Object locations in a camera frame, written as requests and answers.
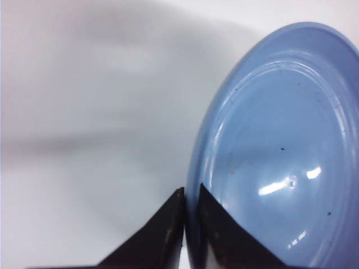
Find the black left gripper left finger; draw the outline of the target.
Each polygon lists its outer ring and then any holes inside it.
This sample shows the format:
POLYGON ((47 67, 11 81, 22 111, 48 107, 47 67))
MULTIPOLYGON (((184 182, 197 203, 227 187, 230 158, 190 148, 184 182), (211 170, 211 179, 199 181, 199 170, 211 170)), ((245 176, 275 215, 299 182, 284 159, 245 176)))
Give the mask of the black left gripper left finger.
POLYGON ((185 189, 178 188, 149 221, 96 265, 82 268, 179 268, 185 189))

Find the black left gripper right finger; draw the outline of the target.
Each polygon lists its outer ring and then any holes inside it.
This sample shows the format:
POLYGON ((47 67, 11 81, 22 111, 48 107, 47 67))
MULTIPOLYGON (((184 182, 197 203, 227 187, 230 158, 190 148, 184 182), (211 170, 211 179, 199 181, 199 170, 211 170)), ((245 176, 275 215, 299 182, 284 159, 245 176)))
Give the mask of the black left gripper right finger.
POLYGON ((197 268, 287 268, 230 216, 204 185, 197 203, 197 268))

